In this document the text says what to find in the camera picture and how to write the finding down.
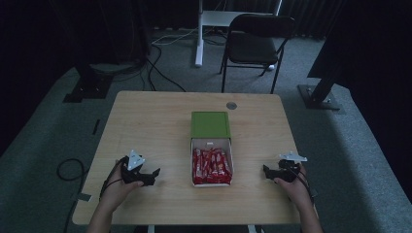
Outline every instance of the dark curtain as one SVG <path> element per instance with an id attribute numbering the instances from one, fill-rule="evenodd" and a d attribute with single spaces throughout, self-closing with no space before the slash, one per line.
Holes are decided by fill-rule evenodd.
<path id="1" fill-rule="evenodd" d="M 346 0 L 283 0 L 279 16 L 293 17 L 296 36 L 323 39 L 331 30 Z M 273 13 L 278 0 L 204 0 L 208 11 Z M 149 22 L 153 27 L 196 28 L 198 1 L 146 0 Z"/>
<path id="2" fill-rule="evenodd" d="M 47 0 L 0 2 L 0 156 L 54 82 L 72 67 Z"/>
<path id="3" fill-rule="evenodd" d="M 412 201 L 411 12 L 406 0 L 348 0 L 308 77 L 334 79 L 351 91 Z M 336 66 L 342 72 L 333 73 Z"/>

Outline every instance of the person's left hand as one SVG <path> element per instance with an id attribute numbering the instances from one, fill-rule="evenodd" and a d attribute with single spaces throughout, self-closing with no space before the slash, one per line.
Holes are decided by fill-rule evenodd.
<path id="1" fill-rule="evenodd" d="M 120 166 L 121 164 L 117 166 L 115 173 L 108 180 L 107 188 L 104 191 L 99 203 L 101 208 L 111 213 L 116 210 L 116 208 L 126 199 L 127 195 L 132 190 L 143 186 L 143 182 L 125 183 L 121 178 Z"/>

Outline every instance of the white desk leg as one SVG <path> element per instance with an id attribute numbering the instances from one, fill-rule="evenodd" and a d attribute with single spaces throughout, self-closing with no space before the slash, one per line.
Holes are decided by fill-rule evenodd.
<path id="1" fill-rule="evenodd" d="M 155 226 L 154 225 L 148 225 L 148 233 L 155 233 Z"/>
<path id="2" fill-rule="evenodd" d="M 249 233 L 257 233 L 254 225 L 248 225 Z"/>
<path id="3" fill-rule="evenodd" d="M 197 28 L 199 36 L 197 38 L 197 50 L 196 50 L 196 67 L 202 66 L 203 59 L 203 1 L 199 0 L 199 26 Z"/>

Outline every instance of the red candy bar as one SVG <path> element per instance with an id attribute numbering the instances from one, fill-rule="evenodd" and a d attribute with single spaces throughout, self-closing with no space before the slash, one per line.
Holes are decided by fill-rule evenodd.
<path id="1" fill-rule="evenodd" d="M 193 150 L 193 183 L 202 183 L 202 153 L 201 150 Z"/>
<path id="2" fill-rule="evenodd" d="M 226 155 L 221 149 L 193 150 L 193 183 L 228 183 L 231 171 Z"/>

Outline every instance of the forearm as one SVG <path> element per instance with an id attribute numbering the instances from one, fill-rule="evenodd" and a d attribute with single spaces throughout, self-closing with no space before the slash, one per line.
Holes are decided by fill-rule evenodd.
<path id="1" fill-rule="evenodd" d="M 100 204 L 94 211 L 87 233 L 109 233 L 112 225 L 113 212 L 101 207 Z"/>
<path id="2" fill-rule="evenodd" d="M 308 205 L 303 208 L 299 208 L 299 214 L 302 233 L 324 232 L 313 206 Z"/>

